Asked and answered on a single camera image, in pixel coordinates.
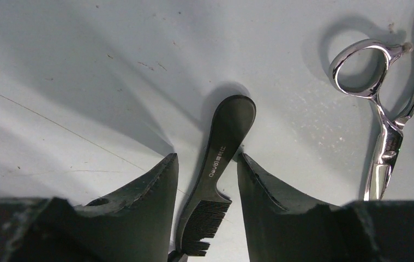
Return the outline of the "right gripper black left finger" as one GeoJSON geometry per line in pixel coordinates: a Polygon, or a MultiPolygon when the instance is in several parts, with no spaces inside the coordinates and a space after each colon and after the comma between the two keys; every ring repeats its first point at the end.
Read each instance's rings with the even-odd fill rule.
{"type": "Polygon", "coordinates": [[[78,210],[73,233],[103,261],[166,261],[178,183],[177,154],[78,210]]]}

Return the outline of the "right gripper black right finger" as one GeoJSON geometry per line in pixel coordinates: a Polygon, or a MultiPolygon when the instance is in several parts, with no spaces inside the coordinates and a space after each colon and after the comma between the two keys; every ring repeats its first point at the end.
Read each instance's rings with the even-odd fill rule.
{"type": "Polygon", "coordinates": [[[249,155],[237,157],[238,186],[250,261],[337,261],[337,206],[270,174],[249,155]]]}

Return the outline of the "black handled styling comb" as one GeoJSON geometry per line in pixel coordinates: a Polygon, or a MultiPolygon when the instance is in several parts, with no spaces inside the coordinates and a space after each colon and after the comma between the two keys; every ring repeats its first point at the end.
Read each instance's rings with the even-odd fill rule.
{"type": "Polygon", "coordinates": [[[217,183],[233,159],[256,117],[256,105],[244,95],[225,98],[214,112],[206,153],[192,193],[178,221],[176,250],[204,257],[232,201],[217,183]]]}

